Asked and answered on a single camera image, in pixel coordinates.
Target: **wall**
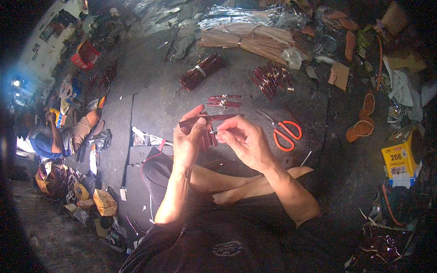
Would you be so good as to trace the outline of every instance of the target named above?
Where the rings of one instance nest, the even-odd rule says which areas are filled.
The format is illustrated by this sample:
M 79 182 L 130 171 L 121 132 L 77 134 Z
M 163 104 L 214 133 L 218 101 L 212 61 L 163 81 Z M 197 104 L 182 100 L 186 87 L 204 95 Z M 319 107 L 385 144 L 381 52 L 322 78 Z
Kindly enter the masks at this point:
M 52 35 L 47 42 L 42 40 L 39 36 L 61 9 L 70 12 L 73 16 L 78 18 L 79 13 L 82 11 L 82 2 L 82 0 L 69 0 L 67 3 L 63 3 L 60 0 L 56 1 L 36 25 L 32 35 L 23 47 L 23 52 L 16 68 L 20 76 L 29 80 L 26 89 L 32 93 L 51 89 L 55 83 L 55 79 L 52 77 L 52 71 L 58 64 L 62 49 L 64 48 L 63 41 L 74 33 L 74 27 L 66 28 L 59 37 Z M 32 49 L 35 43 L 41 47 L 38 50 L 36 60 L 32 61 L 32 57 L 35 53 Z

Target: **rubber band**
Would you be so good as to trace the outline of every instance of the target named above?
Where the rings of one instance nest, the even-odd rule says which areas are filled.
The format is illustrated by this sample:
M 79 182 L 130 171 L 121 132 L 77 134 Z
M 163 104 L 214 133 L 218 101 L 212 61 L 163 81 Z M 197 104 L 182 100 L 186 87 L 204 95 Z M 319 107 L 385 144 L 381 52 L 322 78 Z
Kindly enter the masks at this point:
M 195 68 L 197 68 L 200 71 L 200 73 L 202 73 L 203 77 L 206 78 L 206 73 L 205 71 L 203 71 L 203 69 L 200 66 L 196 66 Z

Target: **black plastic bag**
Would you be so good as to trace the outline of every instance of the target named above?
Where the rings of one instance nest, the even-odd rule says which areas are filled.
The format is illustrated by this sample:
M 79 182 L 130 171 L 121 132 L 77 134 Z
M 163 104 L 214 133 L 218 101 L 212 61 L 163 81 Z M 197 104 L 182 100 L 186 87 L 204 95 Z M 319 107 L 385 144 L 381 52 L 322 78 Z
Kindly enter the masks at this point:
M 103 130 L 100 134 L 93 136 L 92 139 L 88 141 L 87 146 L 91 147 L 96 145 L 97 152 L 103 149 L 107 149 L 111 146 L 112 134 L 110 129 Z

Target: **poster on wall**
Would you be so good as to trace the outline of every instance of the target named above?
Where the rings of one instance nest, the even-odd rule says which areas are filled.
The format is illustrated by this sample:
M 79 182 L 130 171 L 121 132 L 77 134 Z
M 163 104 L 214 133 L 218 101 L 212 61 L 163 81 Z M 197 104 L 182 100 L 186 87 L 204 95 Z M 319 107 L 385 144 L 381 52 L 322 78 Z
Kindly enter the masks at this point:
M 35 53 L 37 53 L 40 47 L 41 47 L 40 45 L 35 44 L 35 45 L 33 46 L 33 48 L 32 48 L 32 51 L 35 52 Z

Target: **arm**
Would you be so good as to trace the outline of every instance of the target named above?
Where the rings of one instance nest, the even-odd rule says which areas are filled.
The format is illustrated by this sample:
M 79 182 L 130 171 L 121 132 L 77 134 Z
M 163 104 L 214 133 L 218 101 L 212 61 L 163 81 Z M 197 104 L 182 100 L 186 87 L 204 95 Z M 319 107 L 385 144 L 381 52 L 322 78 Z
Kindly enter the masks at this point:
M 203 108 L 203 105 L 197 106 L 186 113 L 180 121 L 194 117 L 202 112 Z M 199 153 L 199 138 L 203 134 L 205 124 L 206 120 L 199 118 L 191 131 L 180 128 L 179 124 L 174 129 L 173 171 L 168 180 L 164 200 L 156 213 L 155 224 L 173 224 L 182 227 L 187 209 L 188 185 Z
M 53 143 L 52 143 L 52 152 L 53 153 L 59 153 L 62 152 L 62 138 L 61 135 L 59 134 L 59 130 L 58 128 L 56 128 L 56 114 L 55 113 L 51 113 L 49 116 L 49 121 L 50 121 L 50 126 L 52 127 L 52 135 L 53 135 Z
M 265 175 L 296 226 L 319 215 L 316 199 L 281 168 L 261 127 L 236 116 L 224 121 L 217 130 L 220 143 L 227 143 L 243 163 Z

